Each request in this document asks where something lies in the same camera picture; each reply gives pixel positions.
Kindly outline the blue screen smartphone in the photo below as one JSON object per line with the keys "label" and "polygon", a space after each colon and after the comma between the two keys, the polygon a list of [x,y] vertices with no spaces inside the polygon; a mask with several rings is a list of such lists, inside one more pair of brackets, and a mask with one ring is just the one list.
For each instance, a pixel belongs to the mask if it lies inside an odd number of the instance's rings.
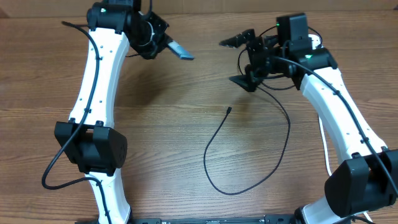
{"label": "blue screen smartphone", "polygon": [[185,50],[178,42],[172,40],[167,44],[168,49],[173,52],[180,60],[193,60],[194,56]]}

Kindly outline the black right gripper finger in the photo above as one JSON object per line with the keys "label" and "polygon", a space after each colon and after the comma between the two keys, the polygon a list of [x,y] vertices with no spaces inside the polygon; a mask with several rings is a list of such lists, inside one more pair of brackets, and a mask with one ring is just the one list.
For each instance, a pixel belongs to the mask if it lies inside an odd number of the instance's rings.
{"label": "black right gripper finger", "polygon": [[259,79],[250,75],[236,75],[229,77],[229,80],[239,85],[247,92],[255,92],[256,88],[263,81],[263,79]]}
{"label": "black right gripper finger", "polygon": [[234,37],[222,40],[219,45],[223,47],[239,48],[241,45],[246,44],[256,38],[254,29],[245,30]]}

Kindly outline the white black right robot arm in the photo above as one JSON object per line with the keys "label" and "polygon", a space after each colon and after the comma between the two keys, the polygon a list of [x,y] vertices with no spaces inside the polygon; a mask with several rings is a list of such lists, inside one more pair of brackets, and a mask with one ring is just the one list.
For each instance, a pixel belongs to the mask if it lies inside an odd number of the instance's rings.
{"label": "white black right robot arm", "polygon": [[326,180],[324,196],[298,208],[288,223],[347,223],[363,212],[397,200],[397,152],[371,129],[349,95],[342,74],[319,35],[307,28],[277,28],[258,36],[252,29],[221,41],[244,46],[249,64],[232,81],[248,92],[271,78],[291,78],[312,104],[331,137],[339,166]]}

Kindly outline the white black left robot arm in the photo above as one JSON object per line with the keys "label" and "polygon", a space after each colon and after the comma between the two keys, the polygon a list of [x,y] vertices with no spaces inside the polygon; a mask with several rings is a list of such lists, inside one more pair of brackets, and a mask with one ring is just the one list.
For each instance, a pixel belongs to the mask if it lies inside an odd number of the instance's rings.
{"label": "white black left robot arm", "polygon": [[88,38],[88,55],[80,92],[68,121],[55,125],[60,153],[83,173],[98,206],[98,223],[131,223],[132,208],[124,194],[121,168],[127,139],[114,128],[119,75],[129,50],[151,60],[163,49],[180,59],[192,55],[166,34],[168,24],[140,1],[100,1],[79,30]]}

